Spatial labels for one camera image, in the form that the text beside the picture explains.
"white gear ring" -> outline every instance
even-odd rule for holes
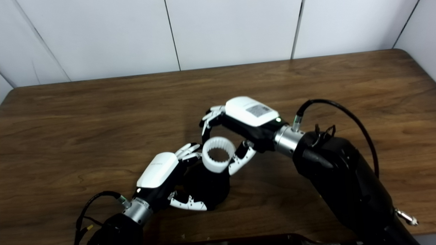
[[[217,149],[217,148],[227,152],[228,160],[223,162],[217,162],[209,156],[209,151],[211,149]],[[212,137],[208,141],[206,141],[206,143],[204,143],[203,151],[202,151],[203,164],[209,171],[213,173],[221,173],[228,167],[230,160],[235,154],[235,151],[236,148],[230,140],[219,136]]]

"wooden table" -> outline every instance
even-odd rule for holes
[[[407,53],[386,50],[13,90],[0,107],[0,244],[72,244],[75,220],[92,195],[113,190],[131,196],[157,153],[199,142],[204,112],[239,95],[288,121],[309,98],[348,107],[375,142],[380,179],[394,205],[420,221],[408,229],[436,232],[436,84]],[[314,105],[302,130],[315,123],[323,129],[336,124],[337,135],[371,163],[361,132],[343,113]],[[241,140],[223,128],[212,132],[235,145]],[[146,225],[146,241],[276,234],[355,239],[280,154],[257,154],[231,186],[215,211],[158,212]],[[104,221],[121,210],[104,197],[87,214]]]

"black cable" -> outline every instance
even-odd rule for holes
[[[332,105],[341,111],[343,111],[347,116],[349,116],[351,119],[353,119],[354,122],[359,126],[360,130],[362,131],[363,135],[365,136],[366,141],[368,142],[369,148],[371,149],[372,159],[374,161],[374,174],[378,178],[379,176],[379,169],[378,169],[378,157],[377,152],[375,151],[374,144],[371,140],[371,137],[369,136],[368,132],[366,131],[365,127],[363,126],[363,123],[357,118],[351,111],[349,111],[347,108],[343,107],[342,105],[328,100],[328,99],[311,99],[306,101],[304,104],[301,105],[301,107],[297,111],[297,116],[303,117],[304,111],[312,104],[315,103],[323,103],[323,104],[329,104]]]
[[[94,222],[94,224],[99,225],[99,226],[103,226],[103,223],[101,223],[100,221],[94,219],[93,217],[89,217],[89,216],[83,216],[84,219],[89,219],[90,221]]]
[[[91,205],[91,203],[93,201],[95,201],[97,198],[101,197],[101,196],[112,196],[115,199],[118,199],[121,197],[121,194],[118,192],[114,192],[114,191],[102,191],[100,193],[98,193],[97,195],[93,196],[84,206],[82,212],[80,213],[79,218],[77,218],[76,221],[76,233],[75,233],[75,239],[74,239],[74,244],[78,245],[80,240],[82,239],[83,235],[86,233],[86,228],[83,230],[80,230],[80,228],[82,227],[82,222],[83,222],[83,218],[85,217],[85,213],[86,210],[89,208],[89,206]]]

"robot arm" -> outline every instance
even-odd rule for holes
[[[393,207],[378,174],[348,140],[334,136],[334,126],[326,132],[320,132],[317,126],[313,132],[300,131],[304,109],[314,101],[325,102],[303,104],[290,126],[262,103],[248,97],[233,98],[207,112],[200,123],[203,141],[209,138],[213,126],[222,124],[245,137],[258,152],[278,151],[292,158],[297,171],[312,182],[338,220],[365,244],[417,245],[398,217],[410,225],[417,225],[416,219]],[[328,103],[352,115],[337,103]],[[363,125],[358,119],[356,122],[371,143]],[[377,163],[375,149],[370,146]]]
[[[165,209],[175,195],[174,188],[182,184],[183,176],[189,166],[200,158],[200,145],[189,143],[175,153],[157,154],[136,183],[132,201],[126,200],[119,193],[104,191],[95,195],[83,209],[76,224],[75,245],[91,228],[81,230],[82,220],[89,205],[98,197],[110,195],[117,199],[125,209],[107,219],[102,227],[94,233],[89,245],[109,244],[143,244],[143,226],[151,215]]]

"robot finger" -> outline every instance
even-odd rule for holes
[[[176,153],[174,153],[174,154],[176,154],[177,158],[179,158],[179,157],[178,157],[179,154],[182,153],[184,150],[188,149],[188,148],[191,147],[191,146],[192,146],[192,143],[188,143],[188,144],[182,146],[182,148],[178,149],[178,150],[176,151]]]
[[[187,155],[195,152],[198,148],[200,148],[200,145],[199,144],[195,144],[195,145],[189,147],[188,149],[182,151],[180,154],[178,154],[176,156],[177,156],[178,159],[180,159],[180,158],[182,158],[184,156],[187,156]]]
[[[180,159],[180,161],[186,165],[187,167],[192,166],[194,163],[196,163],[199,159],[201,159],[201,153],[195,152],[191,153],[189,155],[186,155]]]

